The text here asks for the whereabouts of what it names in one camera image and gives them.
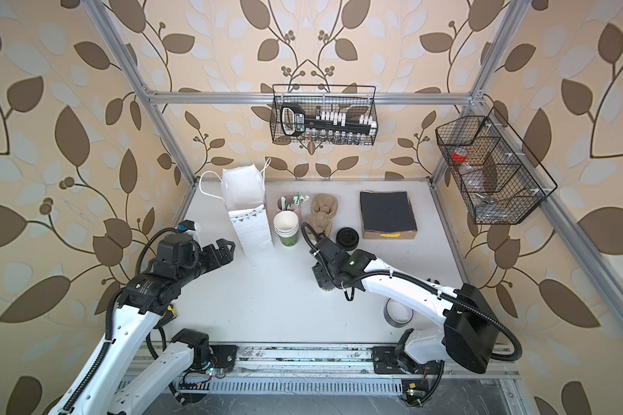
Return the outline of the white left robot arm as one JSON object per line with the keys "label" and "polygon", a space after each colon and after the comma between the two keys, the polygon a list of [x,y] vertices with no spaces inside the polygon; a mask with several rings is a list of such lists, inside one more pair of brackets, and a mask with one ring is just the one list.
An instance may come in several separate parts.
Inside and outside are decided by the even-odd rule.
{"label": "white left robot arm", "polygon": [[180,330],[162,354],[129,385],[121,387],[141,345],[185,285],[230,264],[235,243],[220,239],[201,247],[188,233],[159,232],[156,255],[112,296],[105,335],[52,414],[141,414],[164,389],[173,390],[185,371],[212,375],[223,363],[207,334]]}

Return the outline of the white paper gift bag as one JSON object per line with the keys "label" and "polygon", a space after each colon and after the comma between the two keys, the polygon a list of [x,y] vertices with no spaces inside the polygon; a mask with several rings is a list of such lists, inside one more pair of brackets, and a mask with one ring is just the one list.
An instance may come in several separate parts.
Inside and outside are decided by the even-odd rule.
{"label": "white paper gift bag", "polygon": [[[198,189],[203,195],[223,202],[242,250],[254,266],[260,254],[273,248],[265,190],[265,173],[269,163],[267,161],[262,169],[255,164],[223,169],[221,175],[206,171],[198,182]],[[219,181],[219,194],[204,190],[202,182],[207,175],[213,175]]]}

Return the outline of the black paper coffee cup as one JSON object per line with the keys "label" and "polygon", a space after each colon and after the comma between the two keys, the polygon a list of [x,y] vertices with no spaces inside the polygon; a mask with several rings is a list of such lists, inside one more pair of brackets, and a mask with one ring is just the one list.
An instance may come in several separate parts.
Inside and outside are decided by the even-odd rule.
{"label": "black paper coffee cup", "polygon": [[313,266],[313,275],[320,289],[326,292],[331,292],[335,289],[335,285],[332,282],[331,277],[320,263],[317,263],[315,266]]}

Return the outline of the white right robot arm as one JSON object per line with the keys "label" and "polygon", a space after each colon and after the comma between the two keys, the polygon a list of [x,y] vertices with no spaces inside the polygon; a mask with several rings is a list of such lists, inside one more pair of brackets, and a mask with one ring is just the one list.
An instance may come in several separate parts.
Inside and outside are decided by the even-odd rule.
{"label": "white right robot arm", "polygon": [[521,342],[498,320],[477,287],[424,281],[370,252],[349,253],[327,237],[307,245],[317,261],[313,273],[319,285],[341,290],[349,301],[356,290],[387,297],[434,324],[409,330],[401,338],[399,361],[405,371],[412,371],[411,363],[454,361],[481,375],[491,361],[514,362],[523,356]]}

